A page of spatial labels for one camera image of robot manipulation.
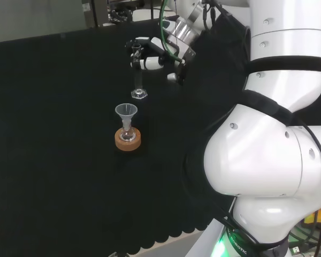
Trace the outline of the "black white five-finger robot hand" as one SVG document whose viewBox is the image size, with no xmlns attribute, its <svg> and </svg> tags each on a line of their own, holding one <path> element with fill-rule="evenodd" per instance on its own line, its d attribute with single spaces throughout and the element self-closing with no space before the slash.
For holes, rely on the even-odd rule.
<svg viewBox="0 0 321 257">
<path fill-rule="evenodd" d="M 158 37 L 136 37 L 125 44 L 131 56 L 131 67 L 139 70 L 160 70 L 166 64 L 173 64 L 175 71 L 167 80 L 183 85 L 196 52 L 184 41 L 171 35 L 163 44 Z"/>
</svg>

